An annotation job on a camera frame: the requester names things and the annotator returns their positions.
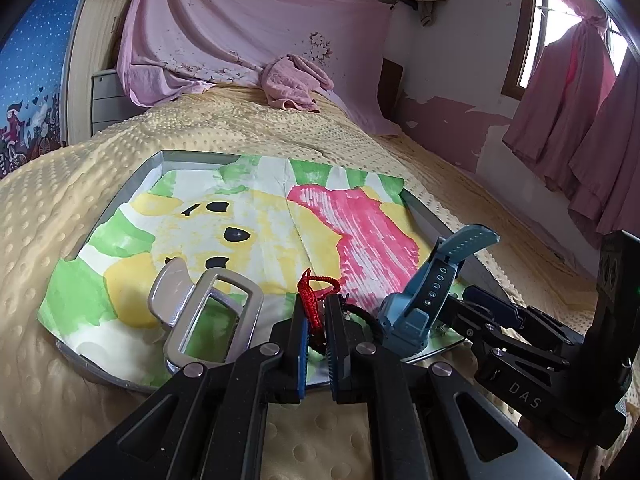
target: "screw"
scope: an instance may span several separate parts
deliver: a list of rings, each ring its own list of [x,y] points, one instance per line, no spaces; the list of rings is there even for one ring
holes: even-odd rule
[[[362,355],[371,355],[376,353],[376,346],[369,342],[358,343],[356,345],[356,351]]]
[[[276,343],[265,343],[260,347],[260,353],[262,355],[273,356],[278,355],[278,352],[280,352],[280,347],[276,345]]]
[[[438,377],[449,377],[453,373],[453,368],[449,363],[438,361],[431,365],[431,371]]]
[[[182,373],[192,379],[195,377],[200,377],[203,372],[204,366],[202,366],[200,363],[189,363],[182,369]]]

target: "pink towel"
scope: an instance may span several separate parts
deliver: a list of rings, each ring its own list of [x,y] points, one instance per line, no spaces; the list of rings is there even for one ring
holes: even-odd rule
[[[295,54],[287,54],[268,65],[260,82],[269,106],[307,112],[320,111],[311,92],[334,87],[334,82],[320,67]]]

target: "metal buckle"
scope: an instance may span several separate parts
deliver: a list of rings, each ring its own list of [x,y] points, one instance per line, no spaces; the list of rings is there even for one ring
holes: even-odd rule
[[[248,294],[244,308],[214,288],[216,280],[244,290]],[[184,353],[208,298],[214,298],[239,317],[226,357],[221,363],[197,359]],[[264,294],[260,287],[242,274],[214,267],[203,272],[194,285],[185,261],[181,258],[170,260],[156,277],[148,297],[149,310],[169,330],[164,343],[164,357],[169,370],[175,373],[193,362],[214,368],[235,361],[249,348],[263,301]]]

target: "green paint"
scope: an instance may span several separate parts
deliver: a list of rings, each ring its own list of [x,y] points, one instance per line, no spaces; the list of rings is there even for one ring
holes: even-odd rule
[[[293,316],[293,307],[296,304],[295,292],[286,292],[284,295],[284,307],[282,309],[282,319],[288,319]]]
[[[260,162],[260,155],[241,155],[238,160],[225,164],[214,170],[224,182],[224,186],[217,188],[220,195],[233,195],[247,191],[245,185],[253,179],[252,173]]]
[[[364,182],[367,179],[367,172],[362,170],[351,170],[350,168],[344,168],[347,172],[347,182],[350,189],[364,186]]]
[[[258,162],[260,155],[241,155],[235,162],[220,166],[218,171],[226,184],[237,184],[253,172]]]
[[[451,288],[449,289],[449,293],[453,292],[461,300],[462,299],[462,293],[465,291],[465,289],[468,287],[468,285],[469,284],[467,282],[464,282],[463,280],[458,278],[458,279],[456,279],[455,282],[453,282],[453,285],[451,285]]]
[[[148,369],[148,374],[142,380],[143,384],[148,384],[149,386],[155,386],[159,388],[169,379],[171,379],[171,374],[166,367],[166,358],[164,357],[164,352],[162,351],[162,346],[164,342],[156,343],[154,346],[154,362],[150,364]]]
[[[116,318],[103,277],[80,258],[70,262],[60,259],[38,310],[44,327],[64,337],[84,324],[98,326]]]
[[[175,177],[178,174],[177,170],[167,171],[160,180],[158,180],[154,186],[149,190],[149,193],[157,196],[174,195]]]
[[[122,211],[117,209],[109,220],[94,231],[89,238],[89,245],[107,256],[127,258],[134,254],[151,252],[151,244],[154,241],[155,236],[135,227]]]
[[[247,186],[236,186],[231,189],[217,189],[216,193],[218,195],[234,195],[236,193],[242,193],[247,191],[249,188]]]
[[[388,176],[388,175],[380,175],[380,183],[382,187],[385,189],[386,194],[389,195],[389,198],[393,200],[396,204],[402,205],[402,199],[400,198],[400,192],[404,187],[404,179],[399,178],[397,176]]]
[[[452,328],[449,328],[444,334],[432,330],[429,334],[429,346],[435,349],[447,348],[462,341],[464,338]]]
[[[229,296],[240,304],[246,300],[244,294]],[[222,362],[236,329],[237,320],[235,312],[209,298],[193,329],[185,353],[198,359]]]
[[[324,361],[324,359],[325,359],[325,357],[324,357],[322,354],[320,354],[320,353],[316,352],[315,350],[313,350],[313,349],[311,349],[311,348],[309,349],[309,352],[308,352],[308,354],[307,354],[307,358],[306,358],[306,360],[307,360],[310,364],[318,364],[318,363],[321,363],[322,361]]]
[[[289,159],[293,174],[296,176],[296,184],[304,186],[305,184],[319,184],[325,187],[329,178],[329,172],[332,166],[329,164],[319,164],[318,162],[310,162],[308,160]]]
[[[364,321],[364,319],[356,316],[355,314],[349,314],[349,319],[351,319],[352,321],[355,321],[357,324],[359,324],[362,327],[362,330],[364,332],[364,337],[367,340],[373,339],[373,333],[371,332],[369,325],[367,324],[366,321]]]

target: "pink paint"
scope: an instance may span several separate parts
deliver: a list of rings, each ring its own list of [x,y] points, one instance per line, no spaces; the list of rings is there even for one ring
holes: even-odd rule
[[[489,127],[505,126],[511,121],[502,115],[472,109],[472,105],[443,97],[420,104],[403,93],[398,99],[394,120],[430,152],[475,173]],[[418,124],[411,127],[412,121]]]
[[[358,306],[373,311],[387,294],[400,292],[418,267],[418,245],[361,189],[295,186],[288,200],[310,209],[342,236],[340,284]]]

